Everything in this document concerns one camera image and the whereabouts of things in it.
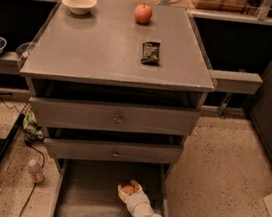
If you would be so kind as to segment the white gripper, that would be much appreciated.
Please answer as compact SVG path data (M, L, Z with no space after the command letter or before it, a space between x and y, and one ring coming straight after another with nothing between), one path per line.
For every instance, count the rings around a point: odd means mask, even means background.
M149 197L143 192L141 184L136 180L132 180L131 183L132 195L130 193L125 193L122 187L123 185L118 186L118 195L123 203L127 202L127 209L131 215L136 216L145 216L151 213L151 205Z

